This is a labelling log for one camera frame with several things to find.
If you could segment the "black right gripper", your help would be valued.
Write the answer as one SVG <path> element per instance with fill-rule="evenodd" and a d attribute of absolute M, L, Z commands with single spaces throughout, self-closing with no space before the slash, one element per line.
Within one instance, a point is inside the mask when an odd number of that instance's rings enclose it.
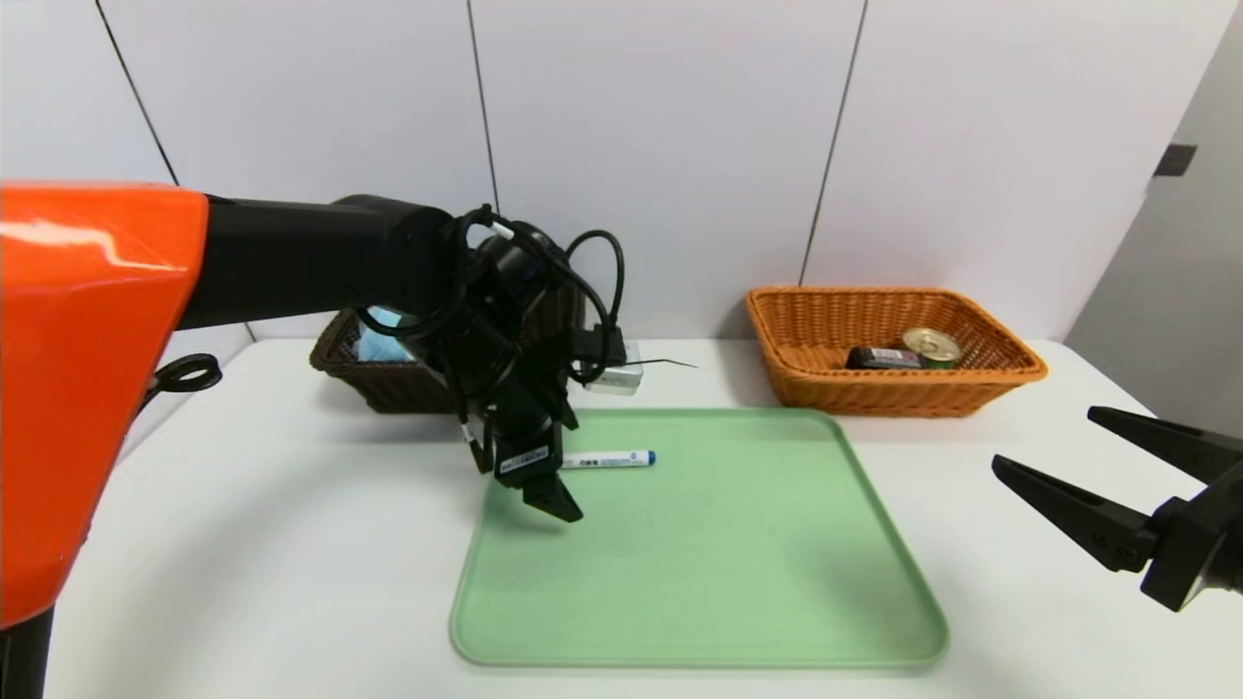
<path fill-rule="evenodd" d="M 991 460 L 994 478 L 1106 570 L 1139 573 L 1154 558 L 1141 591 L 1176 614 L 1202 591 L 1239 595 L 1241 439 L 1101 405 L 1088 408 L 1086 417 L 1196 481 L 1208 483 L 1192 500 L 1176 498 L 1163 505 L 1168 519 L 1161 536 L 1151 529 L 1150 515 L 1009 456 Z"/>

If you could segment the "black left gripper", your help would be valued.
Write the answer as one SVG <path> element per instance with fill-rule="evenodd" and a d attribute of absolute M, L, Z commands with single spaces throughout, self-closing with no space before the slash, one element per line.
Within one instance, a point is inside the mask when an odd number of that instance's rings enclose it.
<path fill-rule="evenodd" d="M 488 397 L 493 478 L 507 488 L 522 488 L 525 505 L 538 512 L 577 522 L 585 514 L 554 471 L 562 423 L 563 386 L 556 378 L 511 369 Z"/>

